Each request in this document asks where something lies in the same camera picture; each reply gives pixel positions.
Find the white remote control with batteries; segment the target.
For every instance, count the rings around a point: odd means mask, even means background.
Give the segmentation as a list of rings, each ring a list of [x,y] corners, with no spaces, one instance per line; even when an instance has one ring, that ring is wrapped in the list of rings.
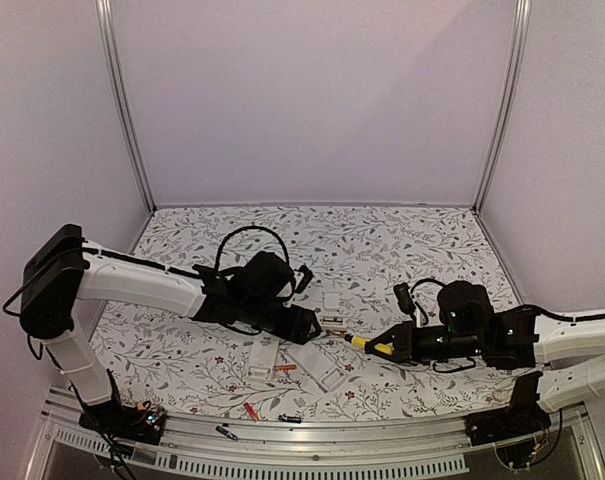
[[[322,315],[319,318],[319,324],[328,330],[345,330],[347,328],[346,319],[339,315]]]

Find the small white battery cover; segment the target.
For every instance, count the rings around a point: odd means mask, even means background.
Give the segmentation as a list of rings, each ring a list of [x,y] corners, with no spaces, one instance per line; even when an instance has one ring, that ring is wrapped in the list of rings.
[[[340,294],[338,292],[325,292],[323,295],[323,306],[326,310],[338,310],[340,306]]]

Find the yellow handled screwdriver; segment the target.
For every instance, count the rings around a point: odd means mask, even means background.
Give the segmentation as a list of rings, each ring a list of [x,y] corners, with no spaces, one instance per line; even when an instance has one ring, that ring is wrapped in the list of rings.
[[[360,336],[356,336],[356,335],[352,335],[352,334],[347,334],[344,336],[344,340],[347,341],[348,343],[350,343],[351,345],[364,349],[366,347],[366,344],[370,342],[369,339],[360,337]],[[383,353],[385,355],[392,355],[393,354],[393,348],[390,345],[387,344],[374,344],[373,345],[373,350],[379,353]]]

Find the white air conditioner remote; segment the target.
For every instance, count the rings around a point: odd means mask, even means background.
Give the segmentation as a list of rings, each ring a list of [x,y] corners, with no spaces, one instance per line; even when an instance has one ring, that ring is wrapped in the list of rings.
[[[267,383],[273,378],[279,339],[271,335],[258,337],[252,344],[245,375],[250,381]]]

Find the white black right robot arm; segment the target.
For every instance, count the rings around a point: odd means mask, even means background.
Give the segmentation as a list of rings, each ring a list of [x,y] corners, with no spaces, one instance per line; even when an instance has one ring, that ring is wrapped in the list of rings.
[[[411,318],[365,341],[366,353],[396,364],[479,357],[498,370],[529,369],[500,412],[506,435],[534,424],[537,407],[552,413],[605,393],[605,309],[560,314],[523,304],[498,312],[484,286],[454,281],[437,293],[438,324],[417,326],[413,288],[401,283],[394,294]]]

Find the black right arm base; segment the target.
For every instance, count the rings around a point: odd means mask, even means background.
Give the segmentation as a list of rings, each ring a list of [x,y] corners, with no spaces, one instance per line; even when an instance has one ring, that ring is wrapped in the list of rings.
[[[464,418],[464,431],[473,446],[530,435],[550,426],[550,415],[537,403],[509,404]]]

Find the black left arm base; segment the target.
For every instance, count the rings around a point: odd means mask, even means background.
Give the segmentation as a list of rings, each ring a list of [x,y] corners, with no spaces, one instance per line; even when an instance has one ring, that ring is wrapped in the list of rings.
[[[80,403],[82,414],[79,425],[104,436],[159,445],[166,423],[166,410],[149,401],[142,407],[122,404],[117,398],[88,406]]]

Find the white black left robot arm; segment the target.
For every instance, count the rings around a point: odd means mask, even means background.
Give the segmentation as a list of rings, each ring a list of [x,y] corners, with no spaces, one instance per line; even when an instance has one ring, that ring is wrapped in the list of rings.
[[[38,340],[76,389],[87,414],[110,434],[130,426],[130,410],[115,380],[73,320],[79,300],[139,305],[241,332],[267,332],[304,345],[321,326],[314,311],[292,304],[313,278],[293,269],[287,253],[260,251],[246,264],[190,270],[108,250],[87,240],[78,225],[62,226],[27,262],[21,286],[5,301],[28,340]]]

